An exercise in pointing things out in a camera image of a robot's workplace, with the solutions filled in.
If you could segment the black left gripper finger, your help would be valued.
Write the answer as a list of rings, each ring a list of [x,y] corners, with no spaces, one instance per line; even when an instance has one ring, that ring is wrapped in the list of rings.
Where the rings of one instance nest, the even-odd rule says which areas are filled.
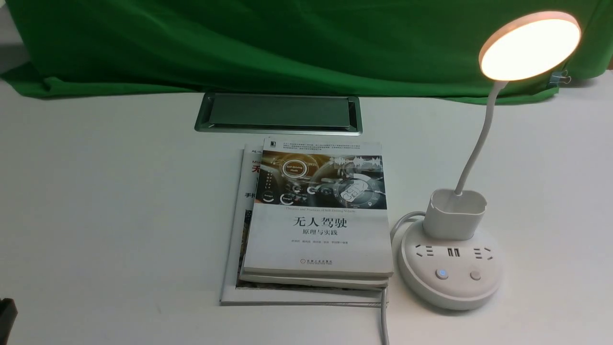
[[[13,328],[18,310],[13,299],[0,300],[0,344],[6,345]]]

